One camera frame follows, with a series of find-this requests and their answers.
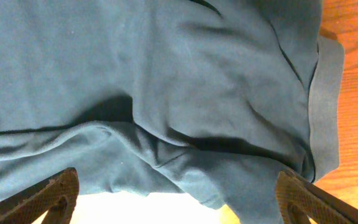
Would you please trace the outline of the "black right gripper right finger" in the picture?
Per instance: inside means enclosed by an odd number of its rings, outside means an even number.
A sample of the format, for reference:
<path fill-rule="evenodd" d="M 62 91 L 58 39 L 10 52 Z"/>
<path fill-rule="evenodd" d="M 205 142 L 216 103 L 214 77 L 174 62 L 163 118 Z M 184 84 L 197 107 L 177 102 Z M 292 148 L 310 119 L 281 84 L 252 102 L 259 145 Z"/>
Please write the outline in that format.
<path fill-rule="evenodd" d="M 284 224 L 358 224 L 358 209 L 292 170 L 279 172 L 275 195 Z"/>

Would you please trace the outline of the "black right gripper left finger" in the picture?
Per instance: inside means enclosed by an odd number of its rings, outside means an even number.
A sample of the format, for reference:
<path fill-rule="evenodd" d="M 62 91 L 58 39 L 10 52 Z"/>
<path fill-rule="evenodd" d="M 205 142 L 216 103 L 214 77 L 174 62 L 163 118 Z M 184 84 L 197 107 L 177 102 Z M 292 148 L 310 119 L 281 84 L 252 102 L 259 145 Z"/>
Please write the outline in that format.
<path fill-rule="evenodd" d="M 80 184 L 75 168 L 62 170 L 0 202 L 0 224 L 69 224 Z"/>

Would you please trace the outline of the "teal blue t-shirt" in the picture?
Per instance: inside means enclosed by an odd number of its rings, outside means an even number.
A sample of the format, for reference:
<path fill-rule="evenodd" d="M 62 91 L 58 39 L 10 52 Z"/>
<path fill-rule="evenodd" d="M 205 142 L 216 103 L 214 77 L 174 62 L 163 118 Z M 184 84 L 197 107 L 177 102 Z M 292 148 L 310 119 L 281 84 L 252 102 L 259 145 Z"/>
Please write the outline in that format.
<path fill-rule="evenodd" d="M 0 200 L 187 193 L 281 223 L 278 173 L 339 165 L 344 49 L 321 1 L 0 1 Z"/>

